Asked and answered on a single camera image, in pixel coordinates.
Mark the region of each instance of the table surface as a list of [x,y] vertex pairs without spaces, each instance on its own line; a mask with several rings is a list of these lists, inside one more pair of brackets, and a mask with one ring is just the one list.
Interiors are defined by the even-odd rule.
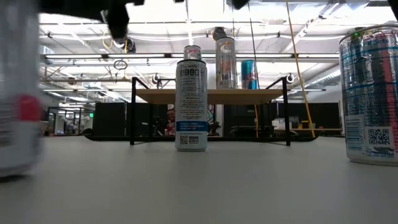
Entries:
[[0,184],[0,223],[397,223],[398,167],[350,162],[343,138],[206,152],[43,140],[31,175]]
[[[283,91],[270,90],[208,90],[209,105],[261,105],[282,96]],[[137,96],[152,104],[175,104],[175,90],[139,89]]]

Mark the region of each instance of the silver can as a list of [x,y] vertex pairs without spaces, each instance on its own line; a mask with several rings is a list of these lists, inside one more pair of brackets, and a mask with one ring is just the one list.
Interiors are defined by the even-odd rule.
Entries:
[[201,60],[182,60],[175,79],[175,147],[207,148],[207,68]]
[[398,166],[398,26],[368,27],[340,41],[347,156]]
[[216,41],[216,87],[237,89],[235,40],[223,37]]
[[0,1],[0,15],[0,39],[7,43],[0,50],[0,177],[5,177],[28,171],[40,152],[39,3]]
[[194,59],[201,60],[200,47],[196,45],[188,45],[184,48],[184,60]]

